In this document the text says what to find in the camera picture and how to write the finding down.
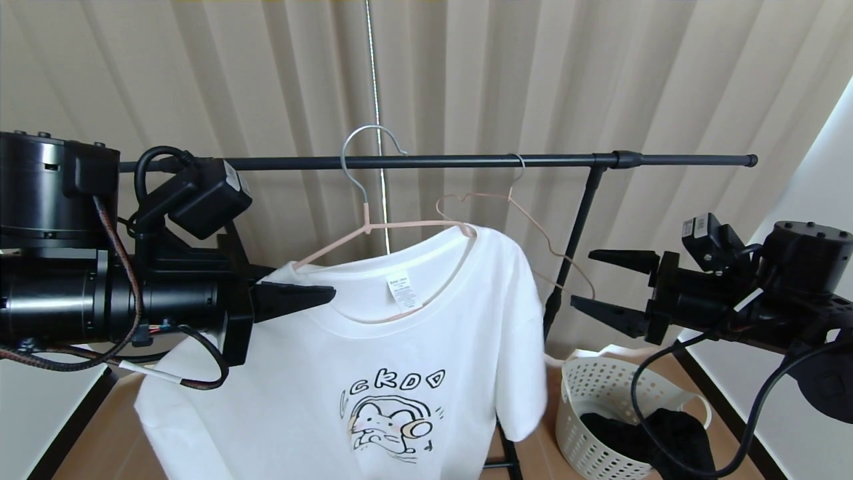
white plastic basket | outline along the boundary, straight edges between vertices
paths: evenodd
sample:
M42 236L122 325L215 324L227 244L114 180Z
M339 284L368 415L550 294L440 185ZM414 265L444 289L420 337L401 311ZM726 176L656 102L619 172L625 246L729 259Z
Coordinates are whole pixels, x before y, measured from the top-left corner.
M562 396L557 412L557 442L566 461L587 480L639 480L652 466L608 448L589 432L580 417L598 413L608 419L638 424L631 406L630 385L636 365L594 357L563 364ZM637 384L643 416L659 408L681 411L698 398L705 405L705 429L711 424L711 405L701 395L679 389L666 378L645 370Z

clothing rack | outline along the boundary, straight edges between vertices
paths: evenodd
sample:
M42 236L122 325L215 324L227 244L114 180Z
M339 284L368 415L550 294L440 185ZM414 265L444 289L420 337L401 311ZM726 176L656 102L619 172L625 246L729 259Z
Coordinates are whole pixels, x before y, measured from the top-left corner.
M737 166L754 167L758 162L755 155L644 155L631 151L614 151L602 154L574 155L522 155L527 167L588 167L589 174L583 189L577 216L566 245L566 256L574 258L577 246L580 244L583 228L589 217L589 209L595 198L595 192L601 183L604 172L608 169L626 169L641 166L673 166L673 165L705 165L705 166ZM269 170L335 170L340 169L340 158L337 156L323 157L253 157L225 158L239 171L269 171ZM121 172L133 172L136 163L122 162ZM518 157L514 155L384 155L384 156L347 156L346 166L350 169L378 168L511 168L518 167ZM152 161L148 167L150 172L175 173L182 168L175 157L166 157ZM556 283L560 286L566 283L572 264L563 259ZM557 312L560 311L562 290L554 287L551 295L545 301L543 329L545 337ZM507 468L512 480L523 480L515 445L503 434L503 428L498 424L498 433L503 446L504 460L488 462L485 468Z

pink hanger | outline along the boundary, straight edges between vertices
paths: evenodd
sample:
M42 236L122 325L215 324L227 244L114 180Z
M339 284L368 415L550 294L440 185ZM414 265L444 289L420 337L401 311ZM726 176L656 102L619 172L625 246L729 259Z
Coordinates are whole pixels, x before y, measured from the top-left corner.
M305 266L305 265L311 263L312 261L314 261L314 260L324 256L325 254L331 252L332 250L337 249L339 246L343 245L344 243L349 242L353 238L358 237L359 235L361 235L363 233L369 234L373 229L407 228L407 227L411 227L411 226L452 225L452 226L458 226L462 230L462 233L465 234L466 237L475 237L476 236L476 233L474 232L473 228L471 228L469 225L466 225L462 222L457 222L455 220L418 220L418 221L412 221L412 222L393 222L393 223L379 223L379 224L370 223L370 206L368 204L368 192L364 189L364 186L358 182L358 180L356 180L352 177L349 169L347 169L347 167L346 167L346 147L347 147L347 145L350 144L350 141L352 140L353 137L356 136L356 134L358 134L362 130L367 130L369 128L375 128L375 129L382 130L383 132L387 133L389 136L391 136L391 140L393 140L393 142L394 142L394 147L397 148L397 151L400 152L400 154L402 154L402 155L408 155L409 154L409 152L400 148L400 145L399 145L399 143L397 143L397 139L394 137L394 134L382 125L360 126L353 133L351 133L350 136L346 139L346 141L344 141L344 146L340 149L340 167L341 167L341 169L344 170L344 175L346 175L346 177L353 184L355 184L355 186L358 187L358 189L362 192L362 197L364 199L364 225L359 227L353 233L350 233L349 235L342 237L340 240L332 243L331 245L328 245L327 247L324 247L320 250L317 250L313 254L308 255L304 259L296 262L293 265L293 270L298 270L302 266Z
M542 226L541 226L541 225L539 225L539 222L537 222L537 221L536 221L536 219L534 219L533 217L531 217L531 215L530 215L530 214L528 214L528 213L527 213L527 210L524 210L524 209L521 207L521 205L519 205L519 204L518 204L518 203L513 199L513 186L515 185L515 182L518 182L518 181L521 179L521 177L523 177L523 176L524 176L524 174L525 174L525 169L527 168L527 166L525 165L525 159L524 159L524 158L522 158L522 157L521 157L521 155L519 155L519 154L510 154L510 155L515 155L515 156L516 156L516 157L518 157L518 159L521 161L521 173L519 174L519 176L518 176L518 177L516 177L515 179L513 179L513 183L512 183L511 185L509 185L509 192L508 192L505 196L503 196L503 195L498 195L497 193L479 193L479 192L470 192L470 193L466 194L466 195L465 195L465 196L463 196L463 197L459 197L458 195L456 195L456 194L452 194L452 193L451 193L451 194L449 194L449 195L441 196L441 197L440 197L440 198L435 202L435 210L438 212L438 214L439 214L439 215L441 215L441 216L442 216L442 217L444 217L445 219L447 219L447 220L452 220L449 216L447 216L446 214L444 214L444 212L441 210L441 203L442 203L442 201L443 201L445 198L454 197L456 200L458 200L458 201L460 201L460 202L465 202L468 198L470 198L470 197L472 197L472 196L485 196L485 197L489 197L489 198L501 198L502 200L506 200L507 202L510 202L510 203L511 203L511 204L513 204L513 205L514 205L514 206L515 206L515 207L516 207L516 208L517 208L517 209L518 209L518 210L519 210L519 211L520 211L520 212L521 212L525 217L527 217L527 219L528 219L528 220L529 220L529 221L530 221L530 222L531 222L531 223L532 223L532 224L537 228L537 230L539 230L539 231L540 231L540 232L545 236L545 240L548 242L548 251L549 251L552 255L557 256L557 257L560 257L560 258L562 258L562 259L566 259L566 260L568 260L572 265L574 265L574 266L575 266L575 268L577 269L577 272L581 274L581 276L583 277L583 279L584 279L584 280L586 280L586 283L589 285L589 288L592 290L592 298L593 298L593 300L594 300L594 299L595 299L595 286L592 284L592 281L591 281L591 280L589 280L589 277L587 277L586 273L584 273L584 272L583 272L583 269L581 269L581 267L580 267L580 266L578 266L578 265L577 265L577 263L575 263L575 262L574 262L574 260L572 260L572 259L571 259L571 258L569 258L568 256L563 255L563 254L561 254L561 253L559 253L559 252L555 251L555 250L554 250L554 247L551 245L551 236L550 236L550 235L545 231L545 229L544 229L544 228L542 228ZM554 281L553 281L553 280L551 280L550 278L548 278L548 277L546 277L546 276L542 275L542 274L541 274L541 273L539 273L539 272L536 272L535 270L531 270L531 271L532 271L534 274L536 274L539 278L541 278L542 280L545 280L546 282L548 282L549 284L552 284L553 286L557 287L557 288L558 288L558 289L560 289L560 290L565 290L565 288L563 287L563 285L559 285L559 284L557 284L556 282L554 282Z

hanger hook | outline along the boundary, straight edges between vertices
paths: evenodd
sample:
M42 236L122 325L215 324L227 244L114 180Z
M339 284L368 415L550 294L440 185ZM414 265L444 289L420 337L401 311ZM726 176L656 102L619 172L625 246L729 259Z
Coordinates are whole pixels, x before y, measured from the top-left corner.
M521 158L521 155L519 155L519 154L510 154L510 155L515 156L521 162L521 173L519 173L519 176L516 177L515 179L513 179L513 183L509 185L509 188L513 188L513 186L515 186L515 182L518 182L519 180L521 180L521 177L525 176L525 169L527 168L527 165L525 165L525 159Z
M400 155L406 155L406 156L409 155L409 152L400 148L400 144L397 143L397 138L394 137L394 134L382 125L362 125L362 126L359 126L357 129L353 130L352 133L350 133L350 136L347 137L346 140L344 141L344 146L340 148L340 168L343 169L344 175L346 175L346 177L353 184L355 184L359 190L362 191L362 196L364 197L364 203L368 203L368 191L364 189L364 185L362 185L358 180L356 180L352 177L350 170L346 167L346 147L349 146L350 141L353 139L353 137L356 136L356 134L358 134L362 130L368 130L370 128L382 130L383 132L387 133L391 137L391 140L394 142L394 147L397 148L398 152L400 152Z

white wall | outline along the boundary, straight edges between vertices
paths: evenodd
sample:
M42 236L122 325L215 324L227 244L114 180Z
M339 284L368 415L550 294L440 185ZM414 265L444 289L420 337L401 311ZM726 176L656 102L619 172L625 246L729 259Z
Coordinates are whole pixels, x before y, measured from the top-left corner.
M853 231L853 81L751 243L762 242L777 220ZM853 265L836 293L853 299ZM728 342L701 343L690 352L744 418L761 383L781 361L781 355ZM853 471L853 425L814 410L790 377L770 394L757 436L791 480L850 478Z
M79 361L51 355L59 361ZM25 479L104 367L48 372L0 360L0 478Z

